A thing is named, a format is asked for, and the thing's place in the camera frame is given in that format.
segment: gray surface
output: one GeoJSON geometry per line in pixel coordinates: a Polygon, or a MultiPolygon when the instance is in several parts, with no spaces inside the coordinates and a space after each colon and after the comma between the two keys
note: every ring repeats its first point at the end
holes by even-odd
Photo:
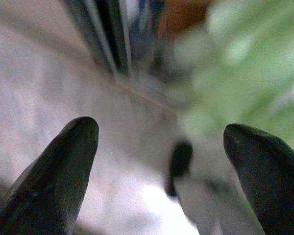
{"type": "Polygon", "coordinates": [[[0,182],[8,187],[71,119],[99,124],[78,218],[90,233],[198,234],[162,187],[178,131],[161,107],[0,23],[0,182]]]}
{"type": "Polygon", "coordinates": [[[22,19],[26,27],[29,27],[27,31],[40,28],[91,59],[85,42],[72,24],[70,16],[66,14],[62,0],[0,0],[0,14],[7,12],[12,19],[22,19]]]}

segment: white surface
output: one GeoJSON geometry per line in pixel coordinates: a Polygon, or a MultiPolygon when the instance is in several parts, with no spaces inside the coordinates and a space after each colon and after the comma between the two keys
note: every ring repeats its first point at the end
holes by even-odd
{"type": "Polygon", "coordinates": [[[198,234],[163,191],[174,117],[106,79],[0,23],[0,181],[12,185],[68,121],[91,116],[99,146],[78,223],[102,235],[198,234]]]}

